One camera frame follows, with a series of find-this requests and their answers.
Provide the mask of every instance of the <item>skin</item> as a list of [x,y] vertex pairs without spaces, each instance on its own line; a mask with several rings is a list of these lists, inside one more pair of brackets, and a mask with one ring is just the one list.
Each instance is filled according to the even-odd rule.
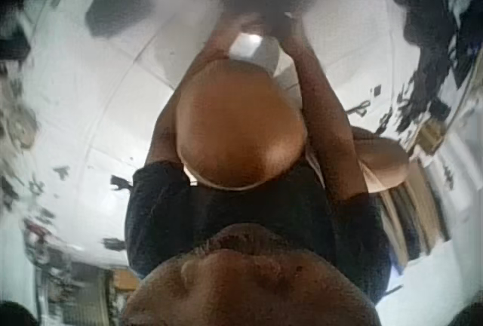
[[[271,33],[294,59],[312,147],[326,179],[333,216],[368,190],[352,131],[306,40],[303,24],[288,20]],[[256,16],[223,15],[155,125],[146,160],[182,167],[175,113],[186,81],[210,62],[228,58],[240,32],[259,29]],[[337,269],[312,252],[294,249],[254,224],[229,226],[189,254],[159,265],[134,292],[126,325],[378,325],[374,305]]]

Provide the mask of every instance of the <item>white ceiling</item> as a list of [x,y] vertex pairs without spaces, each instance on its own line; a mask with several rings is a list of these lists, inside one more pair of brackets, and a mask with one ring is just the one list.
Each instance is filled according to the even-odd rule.
[[[57,215],[58,236],[85,259],[125,264],[124,253],[100,242],[124,239],[128,193],[113,192],[110,177],[131,180],[143,165],[155,119],[219,8],[205,0],[157,0],[151,17],[105,40],[85,27],[91,1],[62,0],[57,9],[42,11],[23,68],[24,99],[39,131],[17,168],[24,183],[32,174],[45,183],[36,201]],[[407,81],[417,65],[419,49],[402,38],[403,21],[391,0],[319,0],[306,16],[308,35],[343,105],[373,101],[366,117],[351,116],[354,125],[375,130],[400,91],[393,86]],[[271,56],[273,41],[262,45]],[[290,66],[282,55],[275,74]],[[300,100],[294,78],[288,70],[279,80]],[[371,90],[378,85],[382,94],[375,99]],[[53,171],[61,166],[69,166],[64,181]]]

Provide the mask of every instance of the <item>ceiling tile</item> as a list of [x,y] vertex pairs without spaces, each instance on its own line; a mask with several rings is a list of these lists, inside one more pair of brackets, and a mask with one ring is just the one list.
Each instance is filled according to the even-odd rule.
[[140,168],[155,121],[172,94],[165,83],[134,64],[107,106],[92,146]]
[[23,69],[24,99],[39,121],[84,139],[132,61],[83,26],[51,11]]

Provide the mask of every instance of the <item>person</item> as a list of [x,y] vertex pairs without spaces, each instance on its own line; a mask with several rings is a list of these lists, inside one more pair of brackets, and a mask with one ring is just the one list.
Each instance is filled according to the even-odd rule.
[[0,324],[4,326],[38,326],[28,309],[16,302],[0,302]]
[[[223,15],[158,117],[146,165],[134,175],[126,216],[129,263],[143,281],[125,307],[125,324],[380,324],[374,304],[389,280],[389,244],[368,184],[371,178],[380,177],[371,185],[373,190],[397,185],[404,178],[407,156],[391,140],[351,128],[302,21],[287,19],[285,29],[272,34],[297,70],[312,148],[308,157],[300,151],[300,137],[305,134],[296,115],[287,125],[295,131],[295,140],[288,139],[290,131],[282,131],[273,147],[273,137],[246,135],[261,139],[256,152],[225,138],[227,131],[246,130],[246,124],[218,131],[213,128],[222,120],[215,125],[200,121],[200,114],[209,116],[210,109],[236,107],[233,102],[220,105],[218,93],[232,101],[220,84],[233,88],[235,83],[241,93],[246,83],[247,91],[254,94],[257,86],[251,82],[268,86],[262,69],[229,58],[238,34],[260,28],[258,23],[251,15]],[[210,95],[197,100],[204,93],[195,90],[198,86],[207,88]],[[250,109],[262,111],[258,99],[253,101]],[[289,118],[288,108],[276,103],[280,105],[276,111]],[[189,111],[194,113],[180,118],[191,105]],[[270,113],[269,107],[266,115],[272,121]],[[220,117],[218,113],[213,120]],[[252,117],[247,117],[258,129]],[[268,125],[265,129],[272,131]],[[195,134],[190,137],[187,128]],[[211,139],[204,131],[218,131],[223,139]],[[218,161],[212,157],[224,151],[219,143],[262,155],[244,163],[238,158],[231,161],[223,153]],[[218,152],[205,147],[203,153],[204,144],[217,146]],[[368,150],[370,144],[375,153]],[[243,183],[247,178],[240,180],[225,171],[243,172],[257,161],[264,161],[261,168],[265,169],[273,161],[272,156],[264,158],[264,145],[276,148],[283,156],[275,162],[285,164],[268,173],[247,172],[253,186]],[[215,186],[202,175],[197,177],[197,186],[190,186],[183,169],[198,166],[197,159],[189,157],[193,153],[214,173],[220,169],[221,175],[206,173],[217,177]]]

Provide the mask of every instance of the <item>black shirt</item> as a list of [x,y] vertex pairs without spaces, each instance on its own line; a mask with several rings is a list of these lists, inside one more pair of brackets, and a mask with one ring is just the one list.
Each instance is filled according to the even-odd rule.
[[324,257],[377,303],[390,273],[379,209],[369,195],[343,206],[337,215],[331,211],[305,161],[245,192],[190,186],[182,168],[154,163],[134,175],[125,224],[129,263],[144,278],[226,226],[257,223]]

